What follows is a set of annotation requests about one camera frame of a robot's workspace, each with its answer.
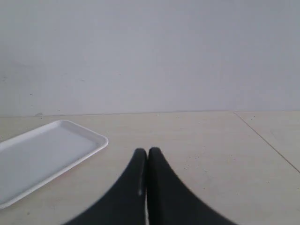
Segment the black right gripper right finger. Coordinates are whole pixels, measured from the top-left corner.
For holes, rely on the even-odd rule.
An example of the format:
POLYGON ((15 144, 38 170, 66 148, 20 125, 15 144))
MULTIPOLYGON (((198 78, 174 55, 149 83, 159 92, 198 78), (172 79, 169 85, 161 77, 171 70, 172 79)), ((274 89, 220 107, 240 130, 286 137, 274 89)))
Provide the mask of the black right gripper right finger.
POLYGON ((235 224, 194 195, 158 147, 148 154, 147 207, 150 225, 235 224))

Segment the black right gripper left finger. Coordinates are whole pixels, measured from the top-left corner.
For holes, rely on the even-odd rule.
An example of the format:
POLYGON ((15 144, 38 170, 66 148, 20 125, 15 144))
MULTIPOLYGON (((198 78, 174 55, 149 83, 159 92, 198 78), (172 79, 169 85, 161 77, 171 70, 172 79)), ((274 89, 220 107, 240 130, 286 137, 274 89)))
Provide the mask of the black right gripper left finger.
POLYGON ((144 225, 147 153, 134 151, 126 169, 91 207, 67 225, 144 225))

